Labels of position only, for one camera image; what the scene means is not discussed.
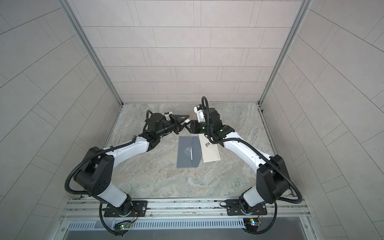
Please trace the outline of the cream envelope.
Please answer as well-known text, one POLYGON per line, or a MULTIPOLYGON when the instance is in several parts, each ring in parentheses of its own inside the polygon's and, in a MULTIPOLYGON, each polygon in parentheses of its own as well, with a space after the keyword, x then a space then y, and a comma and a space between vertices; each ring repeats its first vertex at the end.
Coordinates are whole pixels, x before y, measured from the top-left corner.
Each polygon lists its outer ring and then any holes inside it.
POLYGON ((217 145, 212 144, 204 134, 199 134, 199 140, 204 163, 217 162, 221 160, 217 145))

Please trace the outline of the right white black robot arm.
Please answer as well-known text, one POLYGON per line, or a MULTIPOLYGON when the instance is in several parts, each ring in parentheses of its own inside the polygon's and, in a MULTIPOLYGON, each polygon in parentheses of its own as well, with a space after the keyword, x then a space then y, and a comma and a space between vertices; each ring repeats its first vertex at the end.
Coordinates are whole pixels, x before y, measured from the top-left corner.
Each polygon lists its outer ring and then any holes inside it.
POLYGON ((286 165, 280 156, 272 157, 247 143, 232 127, 222 124, 214 108, 198 105, 194 112, 198 119, 187 123, 190 133, 206 134, 211 144, 232 151, 256 173, 256 185, 239 197, 240 208, 245 214, 255 212, 259 204, 275 203, 291 187, 286 165))

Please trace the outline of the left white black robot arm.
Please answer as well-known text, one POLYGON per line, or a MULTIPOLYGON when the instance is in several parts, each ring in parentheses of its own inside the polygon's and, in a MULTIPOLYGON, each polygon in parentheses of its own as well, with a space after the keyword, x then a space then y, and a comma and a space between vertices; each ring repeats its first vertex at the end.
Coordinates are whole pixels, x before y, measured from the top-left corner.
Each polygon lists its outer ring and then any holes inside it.
POLYGON ((101 204, 107 204, 115 214, 127 216, 133 210, 132 198, 112 183, 114 168, 133 156, 151 151, 162 137, 170 133, 178 134, 189 121, 188 115, 147 111, 145 126, 140 135, 119 146, 90 149, 68 176, 66 191, 71 194, 88 194, 101 204), (79 184, 83 191, 72 190, 69 186, 70 180, 79 184))

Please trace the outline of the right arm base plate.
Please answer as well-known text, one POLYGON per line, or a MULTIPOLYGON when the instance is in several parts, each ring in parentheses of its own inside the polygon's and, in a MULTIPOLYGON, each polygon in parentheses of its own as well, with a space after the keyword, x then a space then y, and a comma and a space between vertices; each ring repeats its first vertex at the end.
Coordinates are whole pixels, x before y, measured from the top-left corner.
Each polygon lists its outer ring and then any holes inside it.
POLYGON ((228 199, 220 202, 220 206, 227 210, 228 216, 265 216, 268 214, 263 203, 250 207, 244 200, 228 199))

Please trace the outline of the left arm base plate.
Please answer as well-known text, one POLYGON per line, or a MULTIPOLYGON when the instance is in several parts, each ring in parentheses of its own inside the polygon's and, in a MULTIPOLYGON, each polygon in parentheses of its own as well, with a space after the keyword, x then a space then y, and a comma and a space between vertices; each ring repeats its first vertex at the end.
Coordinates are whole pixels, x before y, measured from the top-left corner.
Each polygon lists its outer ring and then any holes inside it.
POLYGON ((119 217, 144 217, 146 214, 148 201, 128 201, 123 203, 119 208, 112 204, 107 204, 106 208, 102 208, 104 217, 119 218, 119 217))

